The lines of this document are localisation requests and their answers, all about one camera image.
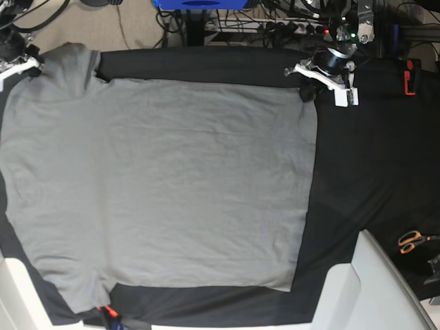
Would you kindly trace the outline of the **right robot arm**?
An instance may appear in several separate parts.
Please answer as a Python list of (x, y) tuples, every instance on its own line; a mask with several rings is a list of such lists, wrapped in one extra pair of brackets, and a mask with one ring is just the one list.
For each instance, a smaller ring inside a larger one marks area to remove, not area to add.
[(22, 36), (12, 27), (32, 4), (33, 1), (1, 1), (1, 91), (9, 77), (29, 70), (38, 75), (43, 68), (39, 48), (31, 44), (33, 33)]

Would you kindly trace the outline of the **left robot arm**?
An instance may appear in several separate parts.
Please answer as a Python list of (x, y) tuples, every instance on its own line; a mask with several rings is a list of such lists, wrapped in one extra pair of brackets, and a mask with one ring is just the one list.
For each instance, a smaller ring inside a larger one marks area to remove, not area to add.
[(360, 46), (374, 40), (372, 1), (302, 1), (307, 13), (327, 23), (316, 50), (285, 75), (301, 76), (299, 89), (303, 102), (312, 101), (319, 92), (333, 92), (335, 106), (358, 106), (358, 89), (354, 86), (356, 64), (353, 55)]

